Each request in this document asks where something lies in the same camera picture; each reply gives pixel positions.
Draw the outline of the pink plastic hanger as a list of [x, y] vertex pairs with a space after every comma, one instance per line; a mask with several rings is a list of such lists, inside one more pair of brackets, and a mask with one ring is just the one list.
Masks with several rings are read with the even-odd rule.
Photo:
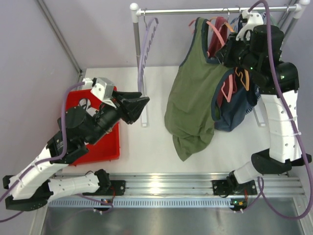
[[187, 108], [200, 101], [201, 95], [211, 99], [209, 107], [220, 108], [223, 101], [230, 101], [233, 97], [235, 75], [232, 67], [227, 68], [220, 64], [214, 52], [210, 51], [208, 28], [213, 28], [221, 46], [225, 45], [225, 40], [221, 31], [207, 19], [198, 17], [189, 23], [192, 24], [195, 25], [192, 42], [185, 59], [179, 65], [168, 101], [169, 104], [178, 104], [183, 94], [193, 93], [187, 90], [190, 88], [199, 94], [187, 102]]

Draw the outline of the green tank top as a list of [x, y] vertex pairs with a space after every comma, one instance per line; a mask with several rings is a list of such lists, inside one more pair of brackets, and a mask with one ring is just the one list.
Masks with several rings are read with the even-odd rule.
[[194, 25], [193, 39], [174, 79], [164, 116], [165, 127], [183, 162], [212, 141], [214, 124], [219, 119], [216, 100], [223, 83], [234, 72], [208, 56], [211, 22], [198, 17]]

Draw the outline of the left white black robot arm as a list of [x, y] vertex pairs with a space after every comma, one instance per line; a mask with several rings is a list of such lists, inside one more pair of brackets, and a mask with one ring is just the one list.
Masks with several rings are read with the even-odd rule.
[[112, 184], [103, 169], [64, 180], [52, 175], [87, 155], [87, 145], [97, 144], [121, 120], [136, 122], [149, 100], [140, 92], [113, 91], [112, 104], [101, 102], [93, 115], [80, 106], [63, 112], [58, 119], [60, 130], [39, 156], [19, 174], [3, 178], [6, 209], [28, 212], [70, 195], [107, 195]]

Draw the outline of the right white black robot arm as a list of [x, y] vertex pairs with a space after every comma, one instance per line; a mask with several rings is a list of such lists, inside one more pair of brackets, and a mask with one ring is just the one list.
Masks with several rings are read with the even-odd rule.
[[303, 155], [292, 124], [297, 123], [296, 103], [299, 77], [296, 66], [280, 59], [284, 32], [265, 24], [247, 30], [238, 39], [232, 32], [225, 45], [217, 52], [219, 62], [226, 67], [247, 70], [259, 87], [268, 117], [270, 147], [251, 155], [244, 166], [227, 176], [229, 190], [240, 194], [256, 177], [264, 174], [282, 174], [294, 166], [312, 161]]

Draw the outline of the orange plastic hanger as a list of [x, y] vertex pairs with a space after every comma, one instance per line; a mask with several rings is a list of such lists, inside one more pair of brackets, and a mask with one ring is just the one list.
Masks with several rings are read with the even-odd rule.
[[[233, 29], [232, 25], [225, 19], [223, 18], [223, 22], [221, 26], [218, 28], [218, 32], [221, 33], [223, 28], [226, 27], [231, 33], [235, 33], [236, 31]], [[249, 73], [247, 70], [238, 71], [238, 68], [235, 69], [235, 73], [238, 77], [240, 77], [240, 82], [245, 88], [246, 91], [249, 91], [250, 89], [250, 81], [249, 81]]]

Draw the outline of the maroon tank top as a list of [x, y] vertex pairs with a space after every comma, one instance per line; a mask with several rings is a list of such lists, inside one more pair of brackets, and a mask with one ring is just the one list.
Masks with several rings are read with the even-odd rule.
[[[208, 25], [211, 27], [211, 30], [213, 32], [207, 51], [207, 55], [209, 58], [213, 58], [216, 52], [224, 46], [227, 40], [228, 29], [226, 27], [223, 28], [221, 33], [218, 32], [218, 28], [221, 26], [223, 18], [224, 17], [221, 16], [212, 17], [208, 22]], [[236, 87], [234, 85], [234, 81], [234, 75], [231, 74], [223, 82], [217, 97], [217, 105], [219, 108], [222, 106], [223, 101], [226, 101], [228, 103], [231, 101], [232, 95], [233, 93], [235, 93], [234, 89]]]

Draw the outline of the white printed tank top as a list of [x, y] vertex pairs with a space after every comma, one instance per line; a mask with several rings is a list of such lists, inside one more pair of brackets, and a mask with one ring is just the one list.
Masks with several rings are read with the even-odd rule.
[[82, 107], [91, 116], [94, 116], [97, 112], [97, 109], [91, 106], [91, 101], [87, 98], [82, 98], [79, 101], [79, 106]]

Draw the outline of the navy blue tank top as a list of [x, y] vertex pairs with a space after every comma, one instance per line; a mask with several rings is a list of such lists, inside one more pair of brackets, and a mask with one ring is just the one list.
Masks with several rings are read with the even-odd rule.
[[[234, 89], [231, 101], [228, 103], [223, 101], [222, 106], [217, 106], [215, 121], [215, 129], [225, 132], [230, 132], [241, 124], [246, 116], [246, 109], [248, 106], [247, 92], [240, 82], [240, 77], [235, 73], [234, 75]], [[238, 68], [238, 71], [244, 72], [242, 68]]]

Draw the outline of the striped tank top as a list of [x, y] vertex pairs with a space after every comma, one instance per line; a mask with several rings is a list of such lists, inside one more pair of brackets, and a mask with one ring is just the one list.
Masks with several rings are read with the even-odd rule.
[[[256, 11], [252, 11], [250, 13], [250, 17], [252, 17], [252, 16], [258, 18], [258, 24], [264, 23], [264, 18], [262, 17], [262, 15], [260, 13], [258, 13]], [[259, 93], [259, 87], [254, 83], [253, 75], [251, 73], [249, 74], [249, 81], [250, 81], [250, 89], [247, 92], [248, 106], [246, 109], [246, 115], [253, 111], [254, 107], [257, 105], [258, 100], [261, 97], [261, 95]]]

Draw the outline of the green plastic hanger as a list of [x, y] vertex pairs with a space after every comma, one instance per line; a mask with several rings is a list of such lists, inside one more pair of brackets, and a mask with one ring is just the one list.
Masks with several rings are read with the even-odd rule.
[[271, 14], [269, 14], [269, 19], [267, 16], [265, 18], [266, 18], [266, 23], [270, 23], [273, 26], [278, 26], [277, 21]]

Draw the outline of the purple plastic hanger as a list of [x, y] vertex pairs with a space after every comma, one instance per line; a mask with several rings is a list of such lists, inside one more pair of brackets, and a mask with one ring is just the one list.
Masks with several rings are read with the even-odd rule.
[[137, 86], [138, 91], [143, 95], [145, 94], [145, 85], [144, 85], [144, 69], [146, 67], [146, 62], [148, 59], [149, 51], [151, 49], [151, 45], [153, 39], [155, 37], [155, 33], [159, 24], [159, 20], [156, 17], [153, 17], [149, 20], [146, 25], [146, 30], [142, 42], [141, 50], [143, 51], [140, 59], [139, 59], [139, 68], [138, 68], [138, 76], [137, 76]]

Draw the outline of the red plastic bin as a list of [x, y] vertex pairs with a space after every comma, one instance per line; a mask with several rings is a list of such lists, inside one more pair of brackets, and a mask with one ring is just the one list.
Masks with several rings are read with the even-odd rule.
[[[82, 98], [89, 99], [91, 106], [99, 111], [101, 102], [91, 93], [91, 90], [71, 91], [67, 96], [66, 110], [79, 106]], [[74, 161], [73, 166], [117, 160], [120, 156], [119, 123], [96, 144], [87, 144], [87, 149], [89, 152]]]

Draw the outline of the metal clothes rack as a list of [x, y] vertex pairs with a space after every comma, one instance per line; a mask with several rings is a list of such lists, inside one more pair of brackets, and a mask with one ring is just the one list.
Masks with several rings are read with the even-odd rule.
[[[312, 3], [311, 0], [290, 0], [288, 4], [284, 6], [273, 6], [269, 8], [270, 12], [283, 12], [280, 20], [278, 21], [278, 26], [280, 29], [287, 24], [287, 21], [290, 20], [288, 27], [285, 31], [285, 39], [283, 44], [285, 45], [288, 38], [291, 35], [291, 32], [295, 28], [297, 22], [302, 17], [305, 9], [308, 8], [308, 5]], [[135, 42], [135, 51], [136, 51], [136, 62], [138, 67], [138, 76], [143, 77], [143, 50], [146, 48], [146, 41], [148, 37], [149, 27], [146, 27], [146, 32], [143, 42], [140, 41], [139, 35], [139, 18], [141, 16], [146, 17], [148, 15], [186, 15], [186, 14], [231, 14], [231, 13], [242, 13], [246, 10], [246, 7], [219, 7], [219, 8], [199, 8], [199, 9], [167, 9], [167, 10], [147, 10], [141, 9], [137, 3], [133, 2], [130, 4], [131, 18], [134, 27], [134, 42]]]

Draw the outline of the aluminium mounting rail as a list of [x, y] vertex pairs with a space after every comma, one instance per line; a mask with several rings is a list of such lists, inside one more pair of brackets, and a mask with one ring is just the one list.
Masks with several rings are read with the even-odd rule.
[[[223, 173], [111, 173], [111, 180], [126, 181], [126, 196], [205, 196], [213, 194], [213, 180], [225, 179]], [[297, 177], [266, 175], [264, 194], [266, 197], [292, 197], [305, 194]]]

